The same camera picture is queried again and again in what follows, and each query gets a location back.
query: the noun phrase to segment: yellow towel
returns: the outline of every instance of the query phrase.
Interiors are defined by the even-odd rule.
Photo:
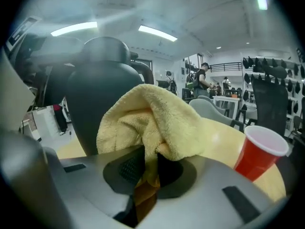
[[[104,115],[96,144],[100,154],[144,144],[143,182],[157,187],[157,153],[172,161],[198,155],[209,145],[209,133],[209,126],[181,98],[163,88],[141,84]]]

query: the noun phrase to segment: black seat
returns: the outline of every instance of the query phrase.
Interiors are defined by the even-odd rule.
[[[254,79],[253,91],[257,106],[257,125],[284,136],[288,93],[285,87]]]
[[[131,65],[126,44],[111,37],[85,43],[76,71],[67,83],[67,104],[77,138],[86,155],[96,155],[96,136],[103,115],[142,83]]]

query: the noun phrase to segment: red plastic cup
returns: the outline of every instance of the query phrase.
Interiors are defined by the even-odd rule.
[[[278,133],[258,125],[247,126],[244,133],[246,139],[234,169],[255,181],[287,154],[288,143]]]

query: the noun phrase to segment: black shirt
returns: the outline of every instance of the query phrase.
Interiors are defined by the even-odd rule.
[[[208,89],[209,87],[206,85],[203,85],[200,81],[199,81],[199,76],[203,74],[203,79],[205,80],[205,71],[203,69],[200,69],[199,71],[197,71],[196,73],[196,79],[198,81],[198,85],[203,88],[204,90]]]

